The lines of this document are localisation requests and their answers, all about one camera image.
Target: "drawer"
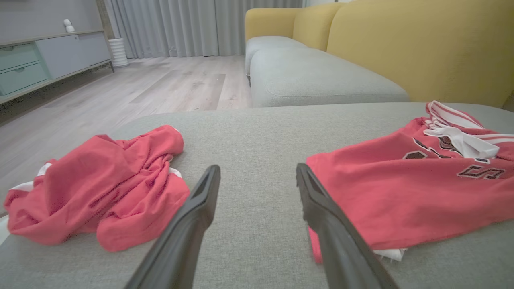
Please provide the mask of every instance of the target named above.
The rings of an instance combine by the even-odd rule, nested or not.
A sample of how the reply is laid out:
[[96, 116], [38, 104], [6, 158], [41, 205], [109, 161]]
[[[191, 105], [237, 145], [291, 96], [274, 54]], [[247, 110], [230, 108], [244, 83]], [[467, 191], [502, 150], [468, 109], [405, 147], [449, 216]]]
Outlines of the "drawer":
[[0, 89], [9, 94], [47, 79], [41, 64], [36, 63], [0, 74]]
[[0, 70], [37, 61], [32, 43], [0, 48]]

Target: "gray cabinet door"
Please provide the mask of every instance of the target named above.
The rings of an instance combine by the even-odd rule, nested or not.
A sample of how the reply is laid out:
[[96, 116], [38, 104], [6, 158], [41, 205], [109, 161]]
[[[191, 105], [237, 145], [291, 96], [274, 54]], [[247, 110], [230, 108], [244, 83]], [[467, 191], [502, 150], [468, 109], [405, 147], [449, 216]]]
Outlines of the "gray cabinet door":
[[89, 66], [77, 35], [41, 39], [35, 43], [53, 79]]
[[107, 47], [103, 32], [81, 34], [79, 35], [79, 43], [87, 65], [111, 59], [111, 53]]

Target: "floor plank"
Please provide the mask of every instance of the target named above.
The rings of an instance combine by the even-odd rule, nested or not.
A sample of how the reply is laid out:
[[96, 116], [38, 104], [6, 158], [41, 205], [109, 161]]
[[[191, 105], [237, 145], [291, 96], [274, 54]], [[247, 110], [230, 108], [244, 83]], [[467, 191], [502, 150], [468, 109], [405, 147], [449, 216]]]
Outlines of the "floor plank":
[[134, 59], [114, 74], [82, 74], [0, 107], [0, 199], [47, 160], [138, 117], [251, 107], [244, 62], [244, 56]]

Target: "gray sofa seat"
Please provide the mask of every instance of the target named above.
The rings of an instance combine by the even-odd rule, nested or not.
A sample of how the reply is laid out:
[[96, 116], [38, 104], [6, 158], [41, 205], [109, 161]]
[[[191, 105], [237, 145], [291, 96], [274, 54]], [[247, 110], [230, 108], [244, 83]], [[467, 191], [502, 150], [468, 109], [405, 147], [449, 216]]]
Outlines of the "gray sofa seat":
[[260, 50], [250, 71], [254, 107], [410, 101], [394, 82], [313, 48]]
[[[489, 129], [514, 134], [514, 113], [454, 103]], [[221, 167], [214, 222], [206, 231], [195, 289], [327, 288], [312, 257], [296, 187], [306, 157], [386, 136], [426, 115], [424, 103], [356, 103], [185, 112], [139, 118], [109, 134], [129, 139], [164, 124], [184, 138], [172, 161], [192, 188], [207, 166]], [[514, 222], [410, 248], [383, 259], [401, 289], [514, 288]], [[103, 250], [93, 233], [57, 246], [9, 236], [0, 245], [1, 288], [121, 289], [151, 242]]]
[[245, 71], [250, 76], [250, 63], [253, 55], [262, 49], [268, 48], [307, 48], [299, 41], [284, 36], [259, 36], [248, 39], [246, 42]]

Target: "gray curtain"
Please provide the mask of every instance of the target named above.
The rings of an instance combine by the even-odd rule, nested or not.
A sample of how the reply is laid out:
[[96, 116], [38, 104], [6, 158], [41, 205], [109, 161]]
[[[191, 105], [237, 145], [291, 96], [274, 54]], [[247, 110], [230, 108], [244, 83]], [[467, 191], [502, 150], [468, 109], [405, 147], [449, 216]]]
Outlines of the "gray curtain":
[[116, 37], [129, 58], [245, 53], [251, 8], [300, 8], [302, 0], [108, 0]]

